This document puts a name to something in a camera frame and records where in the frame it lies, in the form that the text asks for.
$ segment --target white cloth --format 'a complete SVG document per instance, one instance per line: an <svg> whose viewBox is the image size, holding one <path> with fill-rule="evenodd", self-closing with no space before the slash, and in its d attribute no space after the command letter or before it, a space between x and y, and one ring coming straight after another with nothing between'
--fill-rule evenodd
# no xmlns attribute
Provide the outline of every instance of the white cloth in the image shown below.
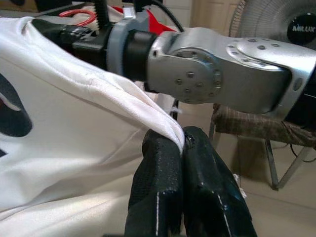
<svg viewBox="0 0 316 237"><path fill-rule="evenodd" d="M181 126L128 79L43 37L32 18L0 18L0 73L33 123L0 134L0 236L123 233L145 132L174 141Z"/></svg>

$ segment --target floor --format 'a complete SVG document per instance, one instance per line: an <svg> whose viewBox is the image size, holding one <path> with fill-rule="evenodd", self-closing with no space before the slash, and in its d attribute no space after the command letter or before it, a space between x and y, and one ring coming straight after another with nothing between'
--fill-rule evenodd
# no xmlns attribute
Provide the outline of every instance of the floor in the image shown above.
<svg viewBox="0 0 316 237"><path fill-rule="evenodd" d="M212 104L180 104L182 126L194 125L208 134ZM294 160L289 146L272 142L279 178ZM303 163L285 187L271 189L270 171L262 140L221 134L217 152L247 194L246 203L259 237L316 237L316 161ZM316 157L312 150L307 159Z"/></svg>

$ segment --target fan logo text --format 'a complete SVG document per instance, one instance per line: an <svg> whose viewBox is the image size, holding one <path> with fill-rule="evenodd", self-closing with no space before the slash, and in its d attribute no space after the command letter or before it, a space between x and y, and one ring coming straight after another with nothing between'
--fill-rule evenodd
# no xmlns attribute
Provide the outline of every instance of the fan logo text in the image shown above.
<svg viewBox="0 0 316 237"><path fill-rule="evenodd" d="M299 31L299 32L315 32L315 28L313 26L293 26L292 31Z"/></svg>

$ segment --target red object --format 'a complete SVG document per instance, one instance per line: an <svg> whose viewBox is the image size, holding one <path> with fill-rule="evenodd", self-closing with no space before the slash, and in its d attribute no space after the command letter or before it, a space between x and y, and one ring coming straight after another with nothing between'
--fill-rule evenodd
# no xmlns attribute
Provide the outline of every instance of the red object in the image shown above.
<svg viewBox="0 0 316 237"><path fill-rule="evenodd" d="M91 22L93 22L95 20L95 13L93 11L89 11L89 10L85 10L85 9L74 9L74 10L69 10L69 11L64 11L62 13L59 14L60 17L66 17L66 16L71 16L71 15L75 15L78 13L86 13L89 14L89 18L81 21L79 23L77 23L77 26L85 26L87 24L90 24Z"/></svg>
<svg viewBox="0 0 316 237"><path fill-rule="evenodd" d="M123 8L121 7L117 7L117 6L112 6L116 11L123 13ZM152 33L156 33L158 35L160 35L162 32L164 31L175 31L161 23L159 23L157 21L157 19L155 18L155 16L149 11L147 10L148 15L149 15L149 31Z"/></svg>

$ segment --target brown chair cushion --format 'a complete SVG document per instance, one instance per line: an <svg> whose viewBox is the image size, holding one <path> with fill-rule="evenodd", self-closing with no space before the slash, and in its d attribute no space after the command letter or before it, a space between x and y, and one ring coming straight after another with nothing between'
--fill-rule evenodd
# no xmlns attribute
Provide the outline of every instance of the brown chair cushion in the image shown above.
<svg viewBox="0 0 316 237"><path fill-rule="evenodd" d="M238 112L219 104L214 104L213 107L212 121L216 125L216 132L316 147L316 133L296 125L262 115Z"/></svg>

